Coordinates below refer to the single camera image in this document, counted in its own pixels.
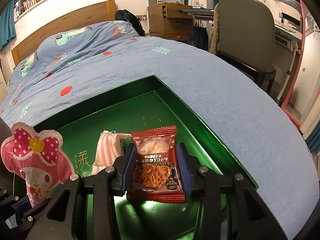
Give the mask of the pink My Melody snack bag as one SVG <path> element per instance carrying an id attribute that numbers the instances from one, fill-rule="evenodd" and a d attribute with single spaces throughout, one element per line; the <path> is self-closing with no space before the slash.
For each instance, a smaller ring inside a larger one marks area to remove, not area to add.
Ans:
<path id="1" fill-rule="evenodd" d="M 52 189 L 75 174 L 62 150 L 63 137 L 55 130 L 35 129 L 23 122 L 13 124 L 12 136 L 1 144 L 1 158 L 8 171 L 24 179 L 32 207 L 51 197 Z"/>

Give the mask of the pink striped snack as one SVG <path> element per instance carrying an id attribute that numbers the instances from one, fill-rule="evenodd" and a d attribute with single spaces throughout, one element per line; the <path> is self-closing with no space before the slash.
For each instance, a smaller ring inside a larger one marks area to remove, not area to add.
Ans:
<path id="1" fill-rule="evenodd" d="M 124 148 L 131 142 L 131 134 L 104 130 L 101 132 L 92 164 L 90 176 L 112 166 L 117 157 L 124 154 Z"/>

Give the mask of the dark red cracker snack bag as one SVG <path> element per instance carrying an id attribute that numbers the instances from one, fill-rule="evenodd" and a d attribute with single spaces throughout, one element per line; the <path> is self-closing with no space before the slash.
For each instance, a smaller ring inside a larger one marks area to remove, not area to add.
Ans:
<path id="1" fill-rule="evenodd" d="M 176 126 L 131 133 L 137 157 L 126 193 L 129 202 L 185 202 L 176 155 L 176 134 Z"/>

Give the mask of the blue patterned bed quilt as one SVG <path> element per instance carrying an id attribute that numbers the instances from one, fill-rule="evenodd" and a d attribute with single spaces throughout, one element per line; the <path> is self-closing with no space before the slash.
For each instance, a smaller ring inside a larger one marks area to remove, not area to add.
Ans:
<path id="1" fill-rule="evenodd" d="M 288 239 L 319 200 L 309 149 L 279 106 L 252 80 L 204 50 L 141 37 L 124 21 L 46 38 L 15 68 L 1 118 L 34 126 L 98 93 L 150 75 L 176 93 L 227 145 L 258 184 Z"/>

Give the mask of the grey chair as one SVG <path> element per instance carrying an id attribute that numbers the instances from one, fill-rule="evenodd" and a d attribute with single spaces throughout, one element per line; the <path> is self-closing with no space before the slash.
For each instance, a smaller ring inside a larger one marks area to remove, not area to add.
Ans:
<path id="1" fill-rule="evenodd" d="M 219 0 L 214 8 L 209 52 L 253 77 L 258 87 L 276 77 L 272 65 L 275 28 L 272 13 L 257 0 Z"/>

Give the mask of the teal curtain left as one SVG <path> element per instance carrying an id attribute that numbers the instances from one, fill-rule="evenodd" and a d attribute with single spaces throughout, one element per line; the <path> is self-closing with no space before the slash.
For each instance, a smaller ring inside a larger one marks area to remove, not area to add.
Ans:
<path id="1" fill-rule="evenodd" d="M 1 14 L 0 19 L 0 48 L 3 50 L 16 37 L 14 24 L 14 1 L 10 0 Z"/>

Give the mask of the dark blue tote bag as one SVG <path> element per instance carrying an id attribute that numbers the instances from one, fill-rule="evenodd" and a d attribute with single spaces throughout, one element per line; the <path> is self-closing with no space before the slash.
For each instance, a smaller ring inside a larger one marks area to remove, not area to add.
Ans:
<path id="1" fill-rule="evenodd" d="M 198 49 L 208 50 L 208 33 L 201 20 L 196 20 L 190 28 L 190 45 Z"/>

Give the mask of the wooden headboard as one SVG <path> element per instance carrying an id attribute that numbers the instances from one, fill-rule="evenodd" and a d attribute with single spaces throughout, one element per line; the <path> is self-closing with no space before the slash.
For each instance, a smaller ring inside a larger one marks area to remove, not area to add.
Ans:
<path id="1" fill-rule="evenodd" d="M 108 0 L 69 12 L 47 23 L 11 50 L 14 65 L 18 65 L 34 52 L 46 38 L 63 31 L 82 28 L 104 21 L 113 21 L 115 20 L 115 13 L 115 0 Z"/>

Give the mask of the black backpack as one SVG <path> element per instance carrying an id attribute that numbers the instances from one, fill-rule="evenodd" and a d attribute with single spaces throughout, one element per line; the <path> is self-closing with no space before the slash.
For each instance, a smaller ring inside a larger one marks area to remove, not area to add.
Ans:
<path id="1" fill-rule="evenodd" d="M 129 22 L 140 36 L 145 36 L 145 31 L 138 17 L 126 9 L 117 10 L 115 20 Z"/>

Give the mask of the wooden drawer cabinet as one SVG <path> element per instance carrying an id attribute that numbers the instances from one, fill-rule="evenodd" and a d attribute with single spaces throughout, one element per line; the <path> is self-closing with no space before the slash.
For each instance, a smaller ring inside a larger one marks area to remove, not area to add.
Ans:
<path id="1" fill-rule="evenodd" d="M 192 6 L 157 3 L 148 6 L 149 36 L 188 43 L 193 17 L 184 10 Z"/>

